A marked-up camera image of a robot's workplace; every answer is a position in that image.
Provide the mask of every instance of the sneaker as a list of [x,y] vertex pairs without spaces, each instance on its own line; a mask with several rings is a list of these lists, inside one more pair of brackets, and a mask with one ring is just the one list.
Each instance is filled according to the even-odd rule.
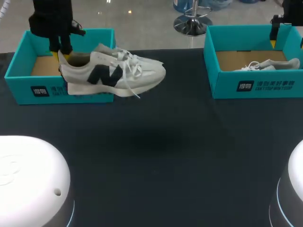
[[300,68],[300,60],[297,58],[291,59],[290,61],[273,61],[268,59],[262,63],[253,61],[249,64],[249,66],[246,66],[241,70],[235,70],[235,71],[298,70],[299,68]]
[[120,97],[139,97],[138,94],[157,86],[166,74],[160,61],[103,45],[90,54],[73,53],[68,60],[61,52],[58,57],[69,95],[107,92]]
[[276,70],[298,70],[300,68],[300,60],[297,58],[291,59],[290,61],[273,61],[268,59],[255,67],[266,68],[274,66]]
[[276,70],[274,66],[269,65],[267,67],[260,67],[260,63],[257,61],[252,61],[248,66],[245,66],[244,68],[240,70],[235,70],[235,71],[260,71],[260,70]]

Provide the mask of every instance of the shoelace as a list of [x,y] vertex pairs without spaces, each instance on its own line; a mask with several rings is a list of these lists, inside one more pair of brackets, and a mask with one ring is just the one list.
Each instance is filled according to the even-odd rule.
[[132,88],[129,86],[128,82],[127,82],[127,76],[126,76],[126,70],[129,69],[129,71],[131,72],[132,76],[137,79],[140,76],[142,76],[142,68],[139,64],[139,61],[137,60],[137,58],[132,58],[131,56],[127,55],[127,53],[125,52],[118,52],[118,61],[120,61],[122,63],[122,78],[123,81],[126,85],[126,87],[128,88],[128,90],[130,90],[135,96],[137,96],[138,98],[140,98],[133,90]]
[[121,48],[117,48],[117,50],[121,53],[124,54],[124,56],[129,56],[131,59],[133,60],[138,60],[138,55],[135,55],[135,54],[131,54],[129,51],[127,50],[124,50],[124,49],[121,49]]
[[242,68],[243,71],[258,71],[258,69],[256,69],[255,65],[252,65],[253,63],[255,63],[256,65],[259,64],[259,62],[257,61],[252,61],[248,66],[245,66],[244,68]]

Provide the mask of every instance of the turquoise shoe box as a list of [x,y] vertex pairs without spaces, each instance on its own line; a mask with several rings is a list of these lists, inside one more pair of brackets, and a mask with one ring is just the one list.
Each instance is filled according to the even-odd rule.
[[[75,52],[91,52],[99,43],[115,48],[114,30],[86,29],[85,36],[71,35],[71,44]],[[33,75],[34,65],[41,56],[52,56],[49,52],[48,39],[26,31],[5,75],[6,83],[19,105],[108,103],[114,100],[112,94],[68,95],[66,83],[57,68],[54,71],[57,75]]]
[[269,58],[277,61],[282,55],[286,61],[298,58],[302,67],[302,37],[297,29],[281,25],[275,49],[269,40],[270,31],[271,25],[207,27],[204,58],[213,98],[303,97],[301,69],[233,71],[245,67],[243,62],[248,65],[251,61]]

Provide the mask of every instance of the floor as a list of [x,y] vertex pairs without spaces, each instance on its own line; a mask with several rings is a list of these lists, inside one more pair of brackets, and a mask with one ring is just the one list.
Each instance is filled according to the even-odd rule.
[[[205,37],[187,37],[173,28],[181,14],[173,0],[72,0],[74,19],[88,27],[112,27],[117,45],[128,50],[180,49],[204,46]],[[0,22],[0,52],[15,51],[28,18],[33,13],[31,0],[12,0]],[[283,9],[273,0],[245,4],[238,0],[226,9],[209,15],[214,25],[269,24]]]

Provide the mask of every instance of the new balance logo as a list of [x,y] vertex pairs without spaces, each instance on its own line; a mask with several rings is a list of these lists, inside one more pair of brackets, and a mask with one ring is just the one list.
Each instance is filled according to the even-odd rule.
[[109,66],[107,65],[96,65],[91,72],[88,82],[91,84],[97,84],[99,80],[102,81],[103,85],[114,87],[116,86],[119,79],[121,79],[123,70],[118,66],[113,74],[109,75]]

